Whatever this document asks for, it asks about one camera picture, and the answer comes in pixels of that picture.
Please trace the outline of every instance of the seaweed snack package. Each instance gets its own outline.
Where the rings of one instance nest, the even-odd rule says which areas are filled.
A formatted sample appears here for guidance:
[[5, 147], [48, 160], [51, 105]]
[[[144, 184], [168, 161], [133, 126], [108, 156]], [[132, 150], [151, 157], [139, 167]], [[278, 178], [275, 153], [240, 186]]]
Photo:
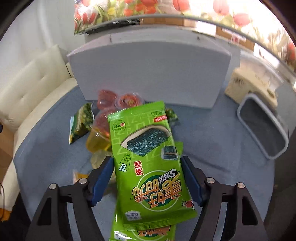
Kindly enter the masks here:
[[170, 127], [174, 126], [176, 122], [179, 120], [177, 114], [174, 112], [172, 108], [166, 108], [165, 114], [168, 118], [168, 123], [170, 124]]
[[155, 102], [108, 116], [118, 199], [125, 231], [194, 218], [180, 157], [165, 114]]
[[74, 116], [70, 118], [69, 144], [83, 137], [91, 130], [94, 114], [91, 111], [92, 103], [84, 104]]
[[140, 231], [124, 231], [123, 219], [117, 202], [109, 241], [174, 241], [176, 225]]

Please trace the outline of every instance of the metal screw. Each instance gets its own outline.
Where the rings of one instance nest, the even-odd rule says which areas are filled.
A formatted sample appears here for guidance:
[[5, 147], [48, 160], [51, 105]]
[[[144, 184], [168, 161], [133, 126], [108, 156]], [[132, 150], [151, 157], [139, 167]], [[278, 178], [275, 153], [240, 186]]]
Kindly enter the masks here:
[[52, 183], [49, 185], [49, 189], [55, 189], [57, 187], [57, 185], [55, 183]]
[[85, 183], [87, 183], [87, 179], [86, 178], [81, 178], [81, 179], [79, 179], [79, 183], [80, 184], [85, 184]]
[[238, 183], [237, 186], [238, 186], [239, 188], [244, 188], [244, 184], [243, 184], [243, 183]]
[[207, 183], [213, 184], [214, 182], [215, 182], [215, 179], [214, 178], [212, 178], [212, 177], [208, 177], [207, 178]]

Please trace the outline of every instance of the blue gripper pad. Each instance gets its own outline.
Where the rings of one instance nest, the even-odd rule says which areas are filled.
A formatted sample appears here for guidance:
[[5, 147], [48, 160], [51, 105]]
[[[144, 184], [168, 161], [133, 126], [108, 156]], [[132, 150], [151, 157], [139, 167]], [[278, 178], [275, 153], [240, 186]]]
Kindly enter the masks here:
[[91, 193], [93, 195], [91, 199], [91, 205], [95, 206], [103, 197], [103, 193], [108, 185], [108, 182], [112, 176], [114, 170], [114, 160], [112, 157], [107, 156], [102, 162], [101, 166], [98, 169], [95, 169], [91, 172], [94, 172], [94, 175], [98, 175], [96, 182], [94, 183]]
[[199, 185], [197, 179], [193, 174], [193, 169], [195, 168], [191, 163], [190, 159], [187, 156], [183, 156], [181, 159], [181, 166], [185, 177], [186, 185], [189, 189], [191, 197], [194, 202], [196, 202], [199, 206], [203, 206], [204, 199], [202, 198], [202, 190]]

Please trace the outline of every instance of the printed seaweed image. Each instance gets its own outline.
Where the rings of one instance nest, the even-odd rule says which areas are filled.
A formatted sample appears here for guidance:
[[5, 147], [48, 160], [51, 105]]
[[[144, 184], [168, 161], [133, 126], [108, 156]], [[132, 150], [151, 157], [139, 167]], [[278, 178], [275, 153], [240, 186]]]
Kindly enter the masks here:
[[139, 156], [145, 156], [168, 139], [167, 134], [156, 128], [150, 128], [141, 135], [129, 140], [127, 149]]
[[164, 160], [178, 160], [177, 149], [175, 146], [165, 146], [163, 149]]

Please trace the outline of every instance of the brand logo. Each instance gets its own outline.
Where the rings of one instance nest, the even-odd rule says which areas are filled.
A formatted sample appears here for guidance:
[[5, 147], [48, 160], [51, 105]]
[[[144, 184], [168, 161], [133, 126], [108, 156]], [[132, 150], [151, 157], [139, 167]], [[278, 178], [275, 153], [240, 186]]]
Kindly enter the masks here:
[[112, 130], [116, 133], [121, 133], [125, 129], [126, 129], [126, 124], [123, 120], [117, 120], [112, 126]]
[[168, 208], [170, 208], [177, 198], [181, 196], [180, 172], [171, 169], [168, 172], [152, 171], [146, 175], [153, 172], [162, 172], [164, 174], [150, 176], [141, 185], [140, 180], [138, 186], [133, 188], [132, 195], [134, 195], [136, 202], [141, 203], [147, 209], [157, 208], [158, 211], [163, 211], [167, 209], [167, 207], [163, 206], [169, 205]]
[[170, 226], [159, 228], [159, 229], [147, 229], [138, 231], [139, 237], [155, 237], [155, 236], [165, 236], [170, 231]]

